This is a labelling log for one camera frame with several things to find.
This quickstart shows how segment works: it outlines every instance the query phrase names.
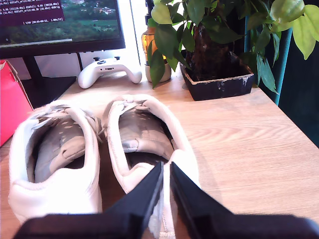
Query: potted plant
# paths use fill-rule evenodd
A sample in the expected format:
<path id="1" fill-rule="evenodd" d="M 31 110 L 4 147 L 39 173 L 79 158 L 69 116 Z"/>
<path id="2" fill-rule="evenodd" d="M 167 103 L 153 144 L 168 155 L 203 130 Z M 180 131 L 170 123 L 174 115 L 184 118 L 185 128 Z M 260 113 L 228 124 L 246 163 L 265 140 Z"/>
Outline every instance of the potted plant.
<path id="1" fill-rule="evenodd" d="M 269 62 L 274 65 L 278 59 L 281 32 L 293 28 L 295 43 L 305 60 L 319 41 L 319 8 L 305 5 L 303 0 L 154 0 L 154 4 L 148 22 L 156 27 L 155 42 L 148 47 L 153 87 L 163 76 L 164 55 L 174 71 L 181 63 L 195 100 L 249 93 L 253 73 L 257 84 L 262 80 L 276 92 Z M 177 12 L 180 5 L 183 14 Z M 251 47 L 240 59 L 232 53 L 233 43 L 244 35 L 228 27 L 231 11 L 236 11 L 239 19 L 248 19 L 245 36 L 250 36 Z M 271 39 L 274 57 L 268 60 L 265 48 Z M 154 52 L 152 44 L 157 47 Z"/>

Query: plant pot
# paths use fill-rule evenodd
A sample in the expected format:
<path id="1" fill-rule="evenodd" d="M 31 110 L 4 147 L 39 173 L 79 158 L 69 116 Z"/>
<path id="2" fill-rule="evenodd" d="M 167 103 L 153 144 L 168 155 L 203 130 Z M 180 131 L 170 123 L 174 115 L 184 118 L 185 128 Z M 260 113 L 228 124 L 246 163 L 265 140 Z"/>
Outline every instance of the plant pot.
<path id="1" fill-rule="evenodd" d="M 237 56 L 233 55 L 232 57 L 230 67 L 233 68 L 235 73 L 238 73 L 238 76 L 208 81 L 192 79 L 192 71 L 180 63 L 181 73 L 195 101 L 240 96 L 251 92 L 254 73 Z"/>
<path id="2" fill-rule="evenodd" d="M 152 82 L 151 74 L 150 74 L 150 67 L 148 65 L 145 65 L 145 75 L 146 75 L 147 80 L 149 82 Z M 168 81 L 170 79 L 170 76 L 171 76 L 171 67 L 169 66 L 168 63 L 166 63 L 164 75 L 162 76 L 162 78 L 159 82 Z"/>

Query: landscape wallpaper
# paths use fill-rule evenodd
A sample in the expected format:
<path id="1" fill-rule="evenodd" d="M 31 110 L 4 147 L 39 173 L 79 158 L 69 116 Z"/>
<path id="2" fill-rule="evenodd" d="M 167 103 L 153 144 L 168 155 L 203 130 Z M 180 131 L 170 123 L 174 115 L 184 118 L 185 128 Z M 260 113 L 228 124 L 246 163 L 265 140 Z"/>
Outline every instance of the landscape wallpaper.
<path id="1" fill-rule="evenodd" d="M 0 28 L 0 44 L 120 37 L 116 0 L 61 0 L 64 21 Z"/>

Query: computer monitor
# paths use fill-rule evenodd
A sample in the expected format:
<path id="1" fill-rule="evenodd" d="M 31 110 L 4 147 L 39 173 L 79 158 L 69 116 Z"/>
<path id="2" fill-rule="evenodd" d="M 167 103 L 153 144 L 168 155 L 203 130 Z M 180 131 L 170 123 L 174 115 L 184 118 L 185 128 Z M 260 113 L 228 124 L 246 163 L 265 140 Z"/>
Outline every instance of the computer monitor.
<path id="1" fill-rule="evenodd" d="M 0 59 L 22 57 L 34 107 L 57 99 L 75 77 L 42 77 L 35 56 L 125 48 L 117 0 L 0 0 Z"/>

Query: black plant pot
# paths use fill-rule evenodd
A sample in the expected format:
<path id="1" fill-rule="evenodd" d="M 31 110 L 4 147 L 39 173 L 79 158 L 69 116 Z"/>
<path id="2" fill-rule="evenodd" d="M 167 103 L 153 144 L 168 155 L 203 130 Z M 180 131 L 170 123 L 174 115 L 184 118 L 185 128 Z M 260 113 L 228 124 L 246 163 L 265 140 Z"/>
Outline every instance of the black plant pot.
<path id="1" fill-rule="evenodd" d="M 192 79 L 192 71 L 180 63 L 181 73 L 195 101 L 240 96 L 251 92 L 254 73 L 237 56 L 233 55 L 232 57 L 234 57 L 234 60 L 231 61 L 230 67 L 233 68 L 235 75 L 238 76 L 209 81 Z"/>

